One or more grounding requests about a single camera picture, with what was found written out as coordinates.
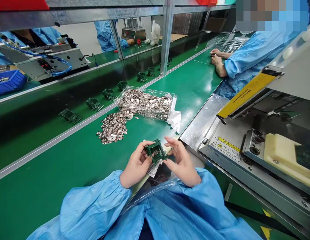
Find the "blue cable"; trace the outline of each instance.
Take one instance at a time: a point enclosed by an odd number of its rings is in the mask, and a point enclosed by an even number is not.
[[[35,54],[35,53],[32,53],[32,52],[27,52],[27,51],[18,49],[18,48],[16,48],[16,47],[13,47],[13,46],[7,44],[7,43],[4,42],[2,39],[0,39],[0,42],[4,43],[5,45],[7,45],[7,46],[9,46],[9,47],[11,47],[11,48],[14,48],[14,49],[20,51],[20,52],[22,52],[22,53],[30,54],[30,55],[35,56],[35,57],[53,58],[53,59],[56,59],[56,60],[60,60],[62,63],[64,63],[64,64],[66,64],[66,65],[69,66],[68,69],[66,69],[66,70],[64,70],[64,71],[60,71],[60,72],[51,72],[51,74],[52,74],[53,77],[57,77],[57,76],[60,76],[60,75],[62,75],[62,74],[64,74],[64,73],[67,73],[67,72],[69,72],[70,70],[72,70],[72,68],[73,68],[72,65],[71,65],[69,62],[65,61],[65,60],[62,59],[62,58],[55,57],[55,56],[51,56],[51,55],[43,55],[43,54]]]

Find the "hand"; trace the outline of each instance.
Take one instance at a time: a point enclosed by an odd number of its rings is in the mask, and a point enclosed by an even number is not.
[[[131,38],[131,39],[127,40],[127,43],[128,43],[129,46],[132,46],[132,45],[135,44],[135,41],[134,41],[134,39]]]
[[[219,57],[221,57],[222,52],[220,50],[218,50],[217,48],[213,49],[211,52],[211,56],[215,56],[215,54]]]
[[[211,59],[212,59],[211,63],[215,66],[219,63],[222,63],[222,58],[218,57],[217,55],[213,56]]]
[[[125,170],[119,177],[124,188],[130,188],[146,175],[149,166],[152,164],[152,156],[147,156],[144,147],[153,143],[151,141],[141,142],[132,153]]]
[[[191,157],[186,151],[184,145],[180,141],[171,137],[165,137],[165,139],[167,140],[165,146],[171,146],[173,148],[169,153],[174,154],[176,160],[176,163],[170,159],[164,160],[163,162],[166,166],[187,186],[194,187],[200,184],[202,179],[193,167]]]

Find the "clear plastic box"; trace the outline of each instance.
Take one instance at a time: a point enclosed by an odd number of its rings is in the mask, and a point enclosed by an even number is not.
[[[140,107],[134,103],[123,102],[122,101],[123,97],[131,89],[140,90],[138,87],[126,86],[125,89],[121,92],[121,94],[115,99],[115,102],[117,103],[117,106],[120,110],[129,109],[130,111],[135,112],[136,114],[140,114],[140,115],[143,115],[146,117],[151,117],[154,119],[167,121],[169,114],[171,113],[171,111],[174,111],[174,109],[175,109],[177,96],[174,93],[161,92],[161,91],[151,90],[151,89],[147,89],[147,88],[143,89],[141,91],[144,93],[149,93],[150,95],[156,96],[156,97],[167,96],[167,97],[172,98],[172,102],[171,102],[170,107],[169,107],[169,109],[170,109],[169,112],[155,110],[155,109],[149,109],[146,107]]]

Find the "red object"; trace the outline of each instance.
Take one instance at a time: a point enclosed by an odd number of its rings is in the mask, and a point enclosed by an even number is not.
[[[199,5],[207,5],[208,7],[216,6],[217,0],[196,0]]]
[[[6,0],[0,1],[0,11],[49,10],[45,0]]]

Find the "black cable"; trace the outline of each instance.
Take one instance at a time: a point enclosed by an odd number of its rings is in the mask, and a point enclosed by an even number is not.
[[[249,210],[249,209],[246,209],[246,208],[243,208],[241,206],[238,206],[234,203],[230,203],[230,202],[227,202],[225,201],[225,207],[227,208],[230,208],[238,213],[241,213],[251,219],[254,219],[255,221],[258,221],[260,222],[261,224],[263,225],[266,225],[270,228],[273,228],[277,231],[280,231],[282,233],[285,233],[286,235],[288,236],[291,236],[291,237],[294,237],[296,239],[299,239],[294,233],[292,233],[290,230],[288,230],[285,226],[283,226],[280,222],[278,222],[276,219],[274,218],[270,218],[270,217],[267,217],[263,214],[260,214],[260,213],[257,213],[257,212],[254,212],[252,210]]]
[[[96,63],[96,56],[95,56],[95,54],[94,54],[94,53],[92,53],[92,55],[91,55],[91,56],[90,56],[90,55],[86,55],[86,54],[85,54],[82,58],[79,58],[79,60],[80,60],[80,61],[82,61],[82,60],[84,59],[84,57],[85,57],[85,56],[87,56],[87,57],[93,57],[93,56],[94,56],[95,66],[96,66],[96,67],[98,67],[98,64]]]

